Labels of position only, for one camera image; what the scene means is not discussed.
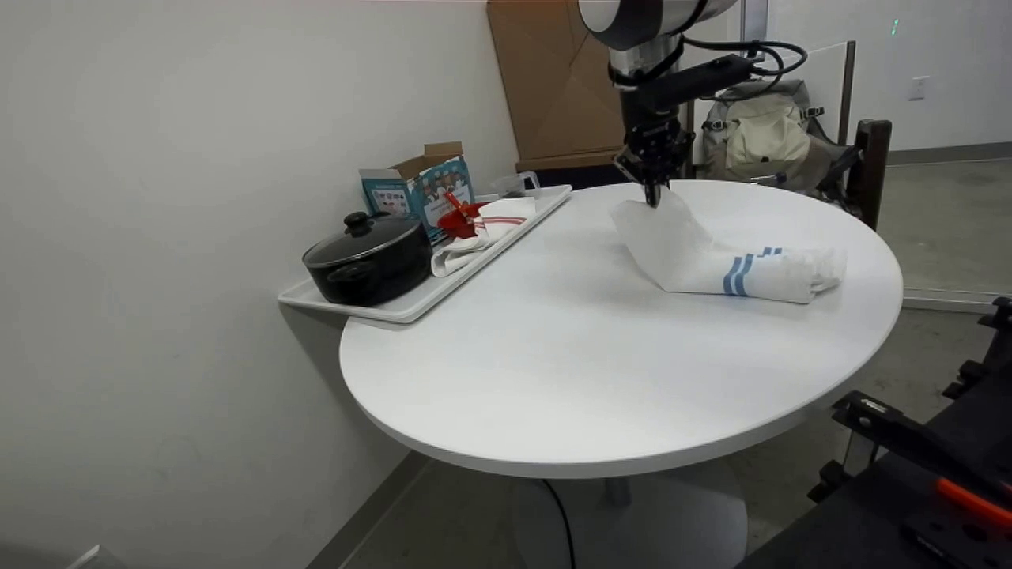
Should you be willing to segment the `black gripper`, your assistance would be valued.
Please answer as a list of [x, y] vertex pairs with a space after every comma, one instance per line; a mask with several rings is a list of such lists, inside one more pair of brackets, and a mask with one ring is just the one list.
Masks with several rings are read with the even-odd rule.
[[626, 136], [617, 166], [641, 183], [644, 205], [658, 210], [661, 186], [678, 179], [693, 155], [693, 136], [673, 115], [652, 115], [631, 106], [624, 107], [624, 128]]

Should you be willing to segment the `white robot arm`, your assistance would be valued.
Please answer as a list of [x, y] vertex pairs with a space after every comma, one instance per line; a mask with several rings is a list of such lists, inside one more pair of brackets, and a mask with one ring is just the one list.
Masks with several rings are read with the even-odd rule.
[[647, 205], [686, 166], [678, 107], [737, 85], [750, 77], [743, 56], [719, 56], [689, 71], [678, 61], [686, 31], [731, 10], [737, 0], [575, 0], [584, 31], [607, 50], [607, 77], [621, 93], [621, 172], [635, 179]]

